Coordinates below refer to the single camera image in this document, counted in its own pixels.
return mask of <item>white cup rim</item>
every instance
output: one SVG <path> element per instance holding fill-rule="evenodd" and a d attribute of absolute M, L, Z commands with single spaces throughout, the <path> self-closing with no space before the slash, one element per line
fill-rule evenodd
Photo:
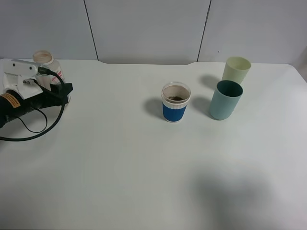
<path fill-rule="evenodd" d="M 181 86 L 181 87 L 185 88 L 189 92 L 189 97 L 184 99 L 184 100 L 181 100 L 181 101 L 175 101 L 175 100 L 172 100 L 172 99 L 169 99 L 168 97 L 166 97 L 165 94 L 163 93 L 163 91 L 164 91 L 164 89 L 166 89 L 167 87 L 172 86 L 172 85 L 177 85 L 177 86 Z M 191 89 L 186 84 L 184 84 L 182 82 L 172 81 L 172 82 L 166 84 L 165 86 L 163 86 L 162 91 L 161 91 L 161 96 L 162 96 L 162 98 L 165 101 L 167 101 L 167 102 L 169 102 L 171 104 L 181 105 L 181 104 L 184 104 L 185 102 L 187 102 L 190 99 L 190 97 L 191 97 Z"/>
<path fill-rule="evenodd" d="M 245 64 L 248 66 L 248 68 L 244 68 L 244 69 L 237 69 L 237 68 L 235 68 L 233 65 L 230 64 L 230 61 L 233 60 L 233 59 L 235 59 L 236 61 L 245 62 Z M 227 65 L 228 65 L 229 67 L 231 67 L 231 68 L 233 68 L 233 69 L 235 69 L 235 70 L 237 70 L 237 71 L 246 71 L 246 70 L 248 70 L 248 69 L 251 68 L 251 62 L 248 61 L 246 58 L 240 57 L 240 56 L 229 57 L 229 58 L 226 60 L 226 63 L 227 63 Z"/>

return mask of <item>paper cup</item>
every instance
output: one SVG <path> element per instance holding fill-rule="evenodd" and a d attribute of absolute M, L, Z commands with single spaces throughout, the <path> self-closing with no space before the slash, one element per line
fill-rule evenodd
<path fill-rule="evenodd" d="M 217 83 L 210 104 L 210 114 L 217 120 L 228 118 L 243 93 L 242 87 L 231 80 L 222 80 Z"/>
<path fill-rule="evenodd" d="M 181 82 L 166 84 L 161 92 L 163 116 L 168 122 L 178 122 L 182 119 L 190 100 L 190 88 Z"/>
<path fill-rule="evenodd" d="M 243 57 L 227 59 L 222 80 L 234 81 L 241 84 L 251 67 L 251 63 Z"/>

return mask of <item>light green cup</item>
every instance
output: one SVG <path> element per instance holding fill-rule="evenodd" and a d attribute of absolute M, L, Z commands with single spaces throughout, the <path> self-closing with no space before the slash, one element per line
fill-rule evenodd
<path fill-rule="evenodd" d="M 227 59 L 222 80 L 234 81 L 241 84 L 251 67 L 251 63 L 243 57 Z"/>

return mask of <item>wall seam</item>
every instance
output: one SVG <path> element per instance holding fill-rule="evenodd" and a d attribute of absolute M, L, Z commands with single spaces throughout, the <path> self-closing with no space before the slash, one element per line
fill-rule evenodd
<path fill-rule="evenodd" d="M 200 45 L 200 49 L 199 49 L 199 51 L 198 51 L 197 61 L 198 61 L 198 59 L 200 58 L 201 46 L 202 46 L 203 36 L 204 36 L 204 34 L 205 34 L 205 29 L 206 29 L 206 25 L 207 25 L 207 21 L 208 21 L 209 11 L 210 11 L 210 8 L 211 8 L 211 2 L 212 2 L 212 0 L 210 0 L 209 8 L 208 8 L 208 11 L 207 11 L 207 16 L 206 16 L 205 25 L 204 25 L 204 27 L 203 27 L 203 32 L 202 32 L 202 37 L 201 37 L 201 45 Z"/>
<path fill-rule="evenodd" d="M 98 53 L 97 53 L 97 48 L 96 48 L 96 44 L 95 44 L 95 40 L 94 40 L 94 35 L 93 35 L 92 27 L 91 27 L 90 17 L 88 16 L 88 12 L 87 12 L 87 7 L 86 7 L 86 4 L 85 4 L 85 0 L 83 0 L 83 2 L 84 2 L 84 6 L 85 6 L 85 11 L 86 11 L 86 15 L 87 15 L 88 24 L 90 25 L 90 29 L 91 29 L 91 35 L 92 35 L 92 39 L 93 39 L 93 43 L 94 43 L 94 48 L 95 48 L 95 52 L 96 52 L 96 57 L 97 57 L 97 60 L 99 61 Z"/>

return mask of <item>white wall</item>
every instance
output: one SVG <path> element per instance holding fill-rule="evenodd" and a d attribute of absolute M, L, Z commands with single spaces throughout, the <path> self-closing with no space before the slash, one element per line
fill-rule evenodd
<path fill-rule="evenodd" d="M 1 0 L 0 58 L 97 59 L 83 0 Z"/>
<path fill-rule="evenodd" d="M 99 60 L 197 61 L 209 0 L 87 0 Z"/>
<path fill-rule="evenodd" d="M 294 63 L 307 46 L 307 0 L 212 0 L 199 61 Z"/>

